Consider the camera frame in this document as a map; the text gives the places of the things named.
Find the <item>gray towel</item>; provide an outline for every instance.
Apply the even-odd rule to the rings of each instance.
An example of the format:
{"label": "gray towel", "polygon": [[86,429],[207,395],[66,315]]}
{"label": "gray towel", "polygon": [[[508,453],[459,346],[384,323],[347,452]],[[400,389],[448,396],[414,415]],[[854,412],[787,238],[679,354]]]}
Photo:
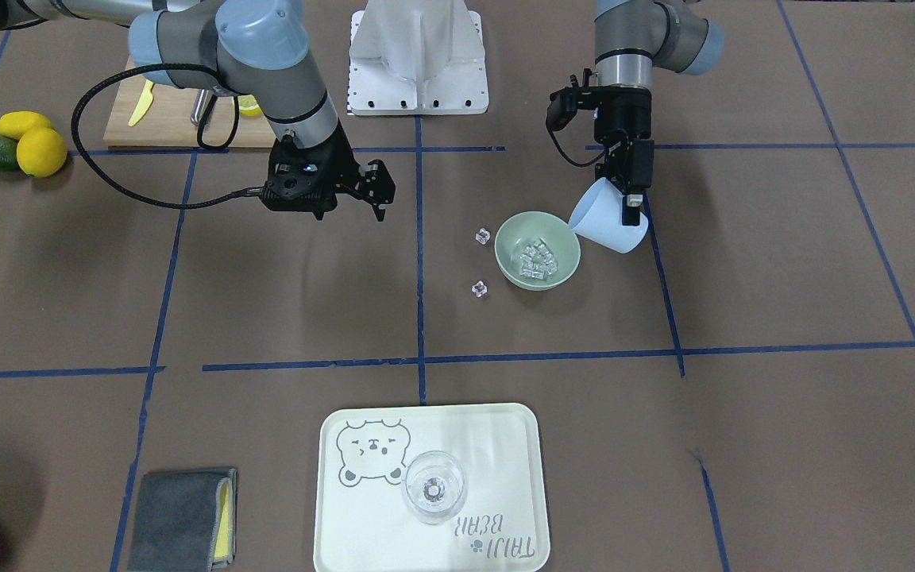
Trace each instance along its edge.
{"label": "gray towel", "polygon": [[226,481],[234,498],[234,468],[143,475],[129,572],[210,572],[221,521],[219,495]]}

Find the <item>folded cloth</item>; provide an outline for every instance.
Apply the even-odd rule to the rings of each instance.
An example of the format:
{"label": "folded cloth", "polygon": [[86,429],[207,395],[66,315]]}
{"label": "folded cloth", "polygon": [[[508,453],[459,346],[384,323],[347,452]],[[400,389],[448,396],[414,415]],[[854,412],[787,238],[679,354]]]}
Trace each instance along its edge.
{"label": "folded cloth", "polygon": [[235,556],[235,468],[143,475],[129,572],[210,572]]}

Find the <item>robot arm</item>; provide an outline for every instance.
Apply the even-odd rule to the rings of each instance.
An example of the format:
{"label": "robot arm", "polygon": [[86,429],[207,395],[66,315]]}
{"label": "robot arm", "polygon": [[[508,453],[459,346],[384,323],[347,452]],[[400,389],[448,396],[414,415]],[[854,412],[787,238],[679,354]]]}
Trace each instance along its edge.
{"label": "robot arm", "polygon": [[595,141],[605,149],[596,180],[608,178],[624,195],[621,224],[640,224],[651,187],[651,69],[701,75],[722,47],[719,26],[692,14],[683,0],[598,0],[596,70],[585,69],[584,86],[572,75],[570,87],[550,95],[546,128],[555,133],[578,109],[596,110]]}
{"label": "robot arm", "polygon": [[[159,4],[173,10],[159,10]],[[323,218],[338,205],[337,194],[346,193],[369,203],[377,220],[384,220],[395,184],[382,160],[364,167],[355,161],[309,52],[301,0],[0,2],[0,29],[23,18],[62,17],[129,25],[129,50],[138,66],[195,64],[214,72],[146,73],[155,83],[254,95],[276,135],[268,179],[257,192],[268,209]]]}

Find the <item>wooden cutting board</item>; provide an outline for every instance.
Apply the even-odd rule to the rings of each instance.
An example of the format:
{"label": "wooden cutting board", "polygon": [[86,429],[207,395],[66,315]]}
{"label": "wooden cutting board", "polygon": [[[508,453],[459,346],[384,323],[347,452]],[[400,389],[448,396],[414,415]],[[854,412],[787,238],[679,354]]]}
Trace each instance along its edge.
{"label": "wooden cutting board", "polygon": [[[126,69],[133,68],[132,61]],[[153,104],[136,126],[127,126],[133,109],[137,107],[145,79],[131,77],[119,84],[119,93],[105,127],[105,144],[109,146],[196,146],[196,126],[189,121],[196,101],[197,90],[177,90],[155,84]],[[210,119],[203,140],[219,145],[228,138],[232,128],[232,98],[218,99],[214,116]],[[269,149],[273,133],[264,116],[239,118],[239,130],[232,146],[238,148]]]}

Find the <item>white tray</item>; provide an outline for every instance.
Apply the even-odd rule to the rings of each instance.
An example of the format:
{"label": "white tray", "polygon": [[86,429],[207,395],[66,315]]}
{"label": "white tray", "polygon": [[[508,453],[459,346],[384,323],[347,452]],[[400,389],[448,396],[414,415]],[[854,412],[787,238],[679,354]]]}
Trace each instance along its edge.
{"label": "white tray", "polygon": [[[439,525],[418,521],[403,496],[404,467],[432,450],[451,453],[468,482],[460,513]],[[323,421],[317,572],[534,572],[549,549],[539,425],[529,408],[342,409]]]}

